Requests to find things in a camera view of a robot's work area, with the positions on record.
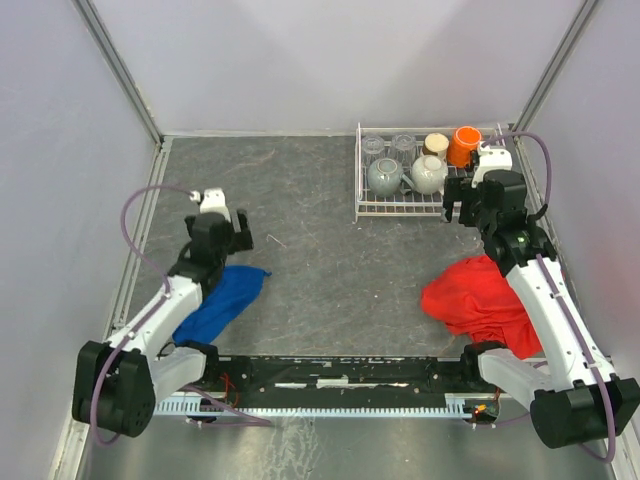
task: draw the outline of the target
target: drying rack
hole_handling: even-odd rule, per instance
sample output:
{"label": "drying rack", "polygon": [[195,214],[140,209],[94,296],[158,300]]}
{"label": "drying rack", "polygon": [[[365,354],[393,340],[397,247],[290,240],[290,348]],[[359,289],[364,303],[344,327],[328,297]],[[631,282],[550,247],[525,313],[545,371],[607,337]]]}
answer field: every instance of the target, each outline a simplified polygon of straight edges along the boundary
{"label": "drying rack", "polygon": [[[442,214],[442,195],[439,192],[433,195],[423,195],[418,192],[410,192],[406,195],[397,193],[393,197],[378,197],[370,189],[367,183],[367,168],[362,158],[362,138],[367,135],[380,135],[384,138],[385,147],[391,144],[391,138],[399,133],[408,133],[416,137],[418,149],[422,148],[424,139],[430,133],[442,133],[449,140],[456,127],[443,128],[371,128],[362,127],[358,123],[356,131],[355,148],[355,210],[356,222],[360,217],[440,217]],[[502,134],[502,127],[476,127],[485,139]],[[449,165],[449,176],[466,177],[473,176],[473,172],[467,172],[463,168]],[[404,166],[405,173],[409,174],[411,168]],[[454,215],[459,215],[459,207],[454,207]]]}

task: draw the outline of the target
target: blue cloth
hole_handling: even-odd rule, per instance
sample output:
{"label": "blue cloth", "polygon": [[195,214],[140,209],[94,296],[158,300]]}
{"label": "blue cloth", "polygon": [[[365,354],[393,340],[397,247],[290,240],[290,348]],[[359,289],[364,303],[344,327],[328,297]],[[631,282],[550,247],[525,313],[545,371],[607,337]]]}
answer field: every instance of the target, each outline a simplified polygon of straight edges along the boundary
{"label": "blue cloth", "polygon": [[261,268],[225,267],[214,291],[173,332],[173,341],[176,345],[187,340],[211,343],[231,320],[258,298],[264,277],[269,276],[271,273]]}

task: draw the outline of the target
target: white wall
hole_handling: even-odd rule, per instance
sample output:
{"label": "white wall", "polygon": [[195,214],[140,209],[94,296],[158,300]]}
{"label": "white wall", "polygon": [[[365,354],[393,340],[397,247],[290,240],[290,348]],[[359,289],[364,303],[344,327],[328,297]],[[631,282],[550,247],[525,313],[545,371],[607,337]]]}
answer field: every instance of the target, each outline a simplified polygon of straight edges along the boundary
{"label": "white wall", "polygon": [[580,0],[94,0],[164,132],[515,120]]}
{"label": "white wall", "polygon": [[153,144],[69,0],[0,4],[0,471],[45,478]]}
{"label": "white wall", "polygon": [[551,151],[550,215],[585,320],[619,372],[640,380],[640,3],[601,3],[531,131]]}

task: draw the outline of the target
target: orange cup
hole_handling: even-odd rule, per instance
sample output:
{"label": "orange cup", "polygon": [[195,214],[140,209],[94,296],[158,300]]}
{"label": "orange cup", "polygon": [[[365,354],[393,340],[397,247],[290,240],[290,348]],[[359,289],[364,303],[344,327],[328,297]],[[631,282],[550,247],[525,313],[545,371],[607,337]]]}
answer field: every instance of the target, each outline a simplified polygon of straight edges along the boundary
{"label": "orange cup", "polygon": [[482,141],[482,133],[473,127],[460,127],[453,132],[453,138],[447,151],[447,160],[458,168],[464,168],[471,163],[471,152],[478,148]]}

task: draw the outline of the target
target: towel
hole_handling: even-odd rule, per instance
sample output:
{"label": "towel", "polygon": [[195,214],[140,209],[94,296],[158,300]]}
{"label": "towel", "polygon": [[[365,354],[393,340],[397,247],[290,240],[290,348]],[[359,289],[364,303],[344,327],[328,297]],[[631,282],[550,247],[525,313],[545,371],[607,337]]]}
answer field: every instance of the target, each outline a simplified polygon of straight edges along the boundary
{"label": "towel", "polygon": [[173,341],[176,345],[188,340],[211,343],[231,320],[258,298],[264,277],[269,276],[271,273],[260,268],[225,267],[213,292],[173,332]]}
{"label": "towel", "polygon": [[501,342],[520,359],[542,350],[520,299],[486,255],[450,266],[422,290],[421,305],[455,335]]}

